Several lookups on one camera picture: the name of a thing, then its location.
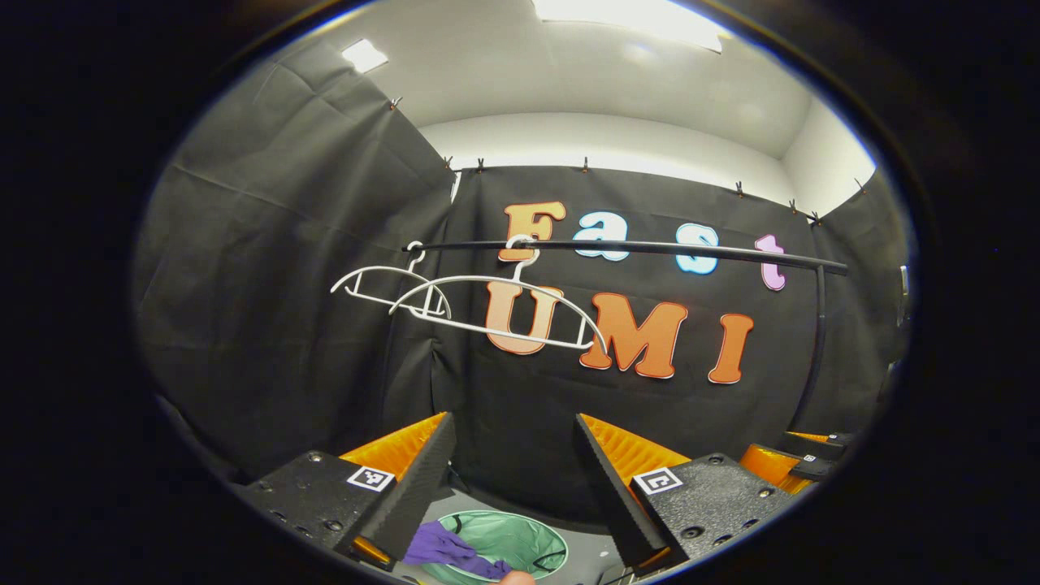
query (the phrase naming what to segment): black rod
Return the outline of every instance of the black rod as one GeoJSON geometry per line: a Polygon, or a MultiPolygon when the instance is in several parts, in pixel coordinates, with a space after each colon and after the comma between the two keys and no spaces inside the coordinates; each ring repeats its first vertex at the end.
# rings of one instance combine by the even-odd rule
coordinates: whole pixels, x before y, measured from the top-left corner
{"type": "Polygon", "coordinates": [[[802,411],[812,399],[812,391],[816,387],[816,380],[820,378],[820,364],[824,357],[824,341],[827,339],[827,287],[824,284],[824,268],[816,268],[816,336],[812,340],[812,357],[809,358],[809,376],[805,379],[805,388],[802,389],[802,398],[798,401],[798,408],[790,418],[787,430],[794,431],[795,425],[802,417],[802,411]]]}
{"type": "MultiPolygon", "coordinates": [[[[665,244],[660,241],[609,241],[603,239],[581,240],[534,240],[517,241],[513,245],[516,250],[605,250],[617,252],[645,252],[650,254],[685,254],[690,256],[703,256],[706,258],[722,258],[725,260],[745,260],[749,262],[765,262],[770,264],[780,264],[784,266],[795,266],[800,269],[823,270],[840,276],[849,274],[849,266],[839,262],[810,258],[808,256],[795,256],[791,254],[777,254],[775,252],[762,252],[760,250],[745,250],[743,248],[726,248],[723,246],[694,246],[691,244],[665,244]]],[[[452,241],[448,244],[425,244],[416,246],[414,252],[420,250],[504,250],[505,241],[452,241]]]]}

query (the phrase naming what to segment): ceiling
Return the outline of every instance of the ceiling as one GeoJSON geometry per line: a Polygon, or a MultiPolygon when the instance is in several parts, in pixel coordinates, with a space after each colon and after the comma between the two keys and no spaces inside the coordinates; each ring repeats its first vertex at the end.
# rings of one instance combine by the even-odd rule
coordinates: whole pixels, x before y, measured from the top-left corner
{"type": "Polygon", "coordinates": [[[367,75],[417,127],[522,112],[672,124],[783,157],[810,96],[772,57],[732,37],[722,54],[628,28],[542,22],[530,0],[379,0],[322,31],[368,39],[367,75]]]}

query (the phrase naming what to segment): orange letter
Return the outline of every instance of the orange letter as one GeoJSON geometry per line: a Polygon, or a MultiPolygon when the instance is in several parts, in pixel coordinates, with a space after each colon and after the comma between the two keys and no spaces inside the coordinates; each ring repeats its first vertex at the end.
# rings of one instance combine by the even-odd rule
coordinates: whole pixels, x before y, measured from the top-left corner
{"type": "MultiPolygon", "coordinates": [[[[549,218],[558,222],[567,217],[567,208],[558,201],[524,203],[522,205],[510,205],[505,208],[505,214],[510,217],[510,233],[505,236],[505,239],[519,233],[525,233],[539,239],[549,239],[552,237],[552,222],[548,218],[539,218],[536,221],[535,215],[549,215],[549,218]]],[[[506,262],[529,260],[534,255],[534,250],[498,251],[498,259],[506,262]]]]}
{"type": "MultiPolygon", "coordinates": [[[[542,288],[551,290],[561,297],[564,296],[564,291],[558,288],[551,286],[543,286],[542,288]]],[[[485,327],[498,331],[511,331],[510,320],[513,317],[513,301],[523,292],[523,288],[516,284],[489,282],[488,292],[491,295],[491,298],[488,300],[488,316],[484,321],[485,327]]],[[[530,333],[527,335],[548,339],[549,328],[552,326],[552,311],[560,301],[538,290],[531,290],[530,296],[535,298],[535,322],[531,324],[530,333]]],[[[517,355],[529,355],[541,351],[545,347],[545,344],[538,341],[514,339],[492,333],[488,333],[488,339],[491,339],[491,342],[498,349],[517,355]]]]}
{"type": "MultiPolygon", "coordinates": [[[[599,327],[607,349],[614,345],[614,355],[622,372],[640,357],[646,349],[643,360],[635,364],[635,373],[647,378],[671,378],[675,375],[672,354],[675,353],[675,338],[679,325],[690,314],[686,307],[675,303],[660,303],[650,311],[650,316],[639,328],[628,298],[613,292],[598,292],[592,304],[599,309],[596,326],[599,327]]],[[[610,357],[603,353],[599,341],[593,339],[592,349],[582,354],[578,362],[586,367],[606,370],[610,367],[610,357]]]]}
{"type": "Polygon", "coordinates": [[[744,346],[748,340],[748,332],[755,327],[755,322],[746,314],[729,313],[722,315],[722,350],[719,351],[719,361],[714,370],[708,373],[708,381],[716,384],[735,384],[740,381],[740,357],[744,356],[744,346]]]}

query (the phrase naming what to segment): hanger hook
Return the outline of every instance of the hanger hook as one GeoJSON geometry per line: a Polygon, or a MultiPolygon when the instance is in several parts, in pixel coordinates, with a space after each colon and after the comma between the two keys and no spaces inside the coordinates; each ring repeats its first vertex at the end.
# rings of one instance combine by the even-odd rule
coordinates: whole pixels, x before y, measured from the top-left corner
{"type": "MultiPolygon", "coordinates": [[[[418,239],[416,239],[415,241],[413,241],[413,243],[411,243],[411,244],[408,245],[408,250],[411,252],[412,249],[415,248],[416,246],[422,246],[422,243],[419,241],[418,239]]],[[[426,257],[426,251],[425,250],[420,250],[419,252],[420,252],[419,257],[416,258],[416,259],[414,259],[414,260],[412,260],[408,264],[408,272],[412,272],[412,269],[415,268],[415,264],[418,264],[419,262],[422,261],[423,258],[426,257]]]]}
{"type": "MultiPolygon", "coordinates": [[[[517,241],[535,241],[535,238],[525,233],[518,233],[505,241],[505,248],[512,249],[513,245],[516,244],[517,241]]],[[[534,264],[535,261],[538,260],[538,257],[541,255],[542,251],[536,248],[534,256],[531,256],[526,260],[520,260],[520,263],[517,264],[516,272],[513,273],[513,280],[520,280],[520,273],[523,272],[525,268],[534,264]]]]}

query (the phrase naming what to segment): black curtain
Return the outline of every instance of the black curtain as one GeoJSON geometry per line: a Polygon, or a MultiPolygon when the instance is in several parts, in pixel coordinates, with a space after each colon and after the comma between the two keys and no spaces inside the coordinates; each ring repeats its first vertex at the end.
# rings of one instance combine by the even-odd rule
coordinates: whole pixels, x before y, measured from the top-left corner
{"type": "Polygon", "coordinates": [[[386,430],[392,321],[329,290],[406,266],[399,248],[441,229],[453,180],[323,42],[257,63],[198,121],[141,226],[133,310],[165,404],[228,467],[256,477],[386,430]]]}
{"type": "MultiPolygon", "coordinates": [[[[445,239],[504,239],[504,208],[517,203],[561,201],[567,215],[553,222],[552,239],[570,239],[578,220],[612,211],[628,224],[628,239],[675,241],[685,223],[711,227],[721,246],[754,248],[773,234],[785,252],[815,256],[803,215],[776,203],[718,186],[621,171],[561,167],[493,168],[464,172],[445,239]]],[[[514,262],[495,251],[443,252],[439,276],[478,274],[511,277],[514,262]]],[[[433,342],[437,409],[459,412],[459,443],[452,457],[466,481],[530,510],[572,522],[600,522],[599,511],[571,447],[574,413],[584,412],[639,433],[690,457],[724,452],[739,457],[751,442],[771,442],[787,430],[809,370],[815,331],[815,276],[781,266],[784,287],[769,289],[760,265],[720,260],[713,272],[681,272],[674,256],[630,254],[621,261],[574,251],[543,251],[524,280],[564,290],[594,320],[596,292],[616,292],[631,303],[642,324],[660,302],[685,306],[667,380],[605,371],[578,363],[582,352],[546,346],[532,355],[494,347],[486,335],[436,328],[433,342]],[[743,313],[754,320],[742,362],[743,378],[710,383],[723,340],[720,317],[743,313]]],[[[484,324],[485,284],[448,284],[456,319],[484,324]]],[[[534,302],[516,301],[513,330],[530,328],[534,302]]],[[[573,340],[576,314],[557,308],[551,337],[573,340]]]]}
{"type": "Polygon", "coordinates": [[[796,430],[862,430],[876,410],[889,364],[906,353],[912,315],[896,326],[903,296],[900,266],[908,265],[914,275],[913,249],[898,197],[878,170],[860,192],[812,228],[820,257],[849,264],[849,276],[826,277],[827,341],[820,378],[796,430]]]}

